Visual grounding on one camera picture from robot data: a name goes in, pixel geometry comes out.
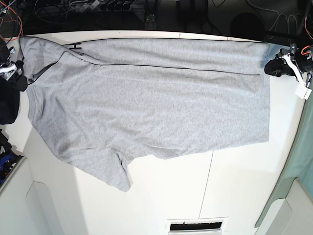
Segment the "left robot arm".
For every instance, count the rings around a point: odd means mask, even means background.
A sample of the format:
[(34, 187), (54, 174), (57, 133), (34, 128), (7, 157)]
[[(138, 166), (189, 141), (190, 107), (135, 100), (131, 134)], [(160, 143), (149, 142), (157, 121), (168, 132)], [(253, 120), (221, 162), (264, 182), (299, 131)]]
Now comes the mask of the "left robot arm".
[[(299, 18), (295, 18), (297, 29), (294, 33), (278, 33), (266, 31), (269, 37), (280, 37), (289, 40), (291, 61), (298, 67), (301, 73), (307, 73), (310, 78), (313, 76), (313, 2), (311, 0), (299, 0)], [(292, 69), (287, 68), (287, 63), (282, 59), (280, 52), (275, 59), (271, 60), (265, 67), (274, 76), (295, 75)]]

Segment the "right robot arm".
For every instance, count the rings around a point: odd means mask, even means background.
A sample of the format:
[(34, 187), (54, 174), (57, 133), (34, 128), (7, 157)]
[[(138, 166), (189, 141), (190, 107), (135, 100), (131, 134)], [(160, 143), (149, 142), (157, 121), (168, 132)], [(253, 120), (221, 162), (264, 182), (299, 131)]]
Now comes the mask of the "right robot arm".
[(0, 2), (0, 24), (15, 24), (8, 38), (0, 37), (0, 84), (23, 92), (27, 88), (27, 78), (24, 75), (24, 63), (22, 60), (12, 60), (16, 49), (9, 43), (22, 36), (22, 19), (13, 9), (13, 0)]

